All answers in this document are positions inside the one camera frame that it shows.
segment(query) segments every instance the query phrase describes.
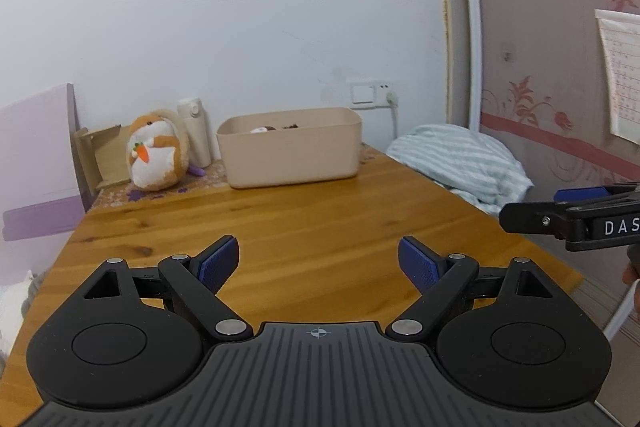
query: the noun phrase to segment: crosshair marking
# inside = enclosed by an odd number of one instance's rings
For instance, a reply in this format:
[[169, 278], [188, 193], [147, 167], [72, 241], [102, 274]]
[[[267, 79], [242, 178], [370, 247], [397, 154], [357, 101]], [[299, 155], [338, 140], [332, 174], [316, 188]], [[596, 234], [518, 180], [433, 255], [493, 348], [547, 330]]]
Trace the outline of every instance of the crosshair marking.
[[319, 339], [320, 337], [324, 337], [328, 333], [331, 333], [331, 331], [327, 331], [322, 328], [316, 328], [315, 330], [307, 331], [307, 333], [310, 334], [312, 337]]

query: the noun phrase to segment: wooden table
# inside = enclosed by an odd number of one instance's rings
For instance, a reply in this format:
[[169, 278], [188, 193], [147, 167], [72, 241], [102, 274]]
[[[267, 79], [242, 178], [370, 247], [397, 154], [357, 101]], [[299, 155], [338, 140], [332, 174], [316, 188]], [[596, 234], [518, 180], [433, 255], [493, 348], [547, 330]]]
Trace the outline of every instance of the wooden table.
[[289, 187], [208, 188], [118, 208], [91, 210], [47, 276], [0, 381], [0, 426], [39, 406], [27, 372], [35, 330], [104, 259], [153, 266], [195, 255], [221, 235], [240, 243], [240, 265], [218, 294], [257, 330], [262, 321], [376, 320], [384, 327], [418, 297], [398, 268], [406, 234], [440, 254], [481, 264], [532, 258], [566, 291], [580, 274], [444, 188], [387, 156], [356, 178]]

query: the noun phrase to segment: white water bottle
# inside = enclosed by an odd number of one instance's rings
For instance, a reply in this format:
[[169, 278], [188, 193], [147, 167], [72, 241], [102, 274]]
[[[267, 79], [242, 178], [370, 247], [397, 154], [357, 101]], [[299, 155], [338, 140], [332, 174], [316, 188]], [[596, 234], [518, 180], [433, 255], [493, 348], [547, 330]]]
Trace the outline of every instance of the white water bottle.
[[178, 114], [189, 134], [189, 160], [202, 169], [211, 165], [211, 151], [207, 138], [202, 102], [199, 98], [185, 98], [178, 102]]

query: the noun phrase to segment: blue gripper pad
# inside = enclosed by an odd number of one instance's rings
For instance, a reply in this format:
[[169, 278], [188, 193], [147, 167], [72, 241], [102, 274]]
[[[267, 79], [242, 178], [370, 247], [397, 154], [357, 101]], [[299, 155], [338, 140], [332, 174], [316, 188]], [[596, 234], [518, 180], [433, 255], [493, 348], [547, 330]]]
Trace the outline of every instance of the blue gripper pad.
[[559, 201], [586, 201], [610, 196], [605, 187], [564, 188], [558, 190], [554, 196], [554, 202]]
[[420, 293], [429, 290], [447, 271], [446, 259], [410, 235], [398, 243], [398, 263]]
[[210, 292], [217, 293], [238, 267], [239, 257], [238, 240], [223, 235], [191, 259], [189, 270]]

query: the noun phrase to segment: hamster plush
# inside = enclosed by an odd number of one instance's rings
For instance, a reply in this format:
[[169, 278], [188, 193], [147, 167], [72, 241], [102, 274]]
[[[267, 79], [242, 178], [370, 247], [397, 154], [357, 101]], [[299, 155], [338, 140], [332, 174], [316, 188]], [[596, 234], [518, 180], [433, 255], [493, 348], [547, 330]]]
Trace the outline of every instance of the hamster plush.
[[161, 190], [180, 181], [189, 167], [189, 136], [177, 113], [159, 109], [134, 120], [127, 166], [140, 190]]

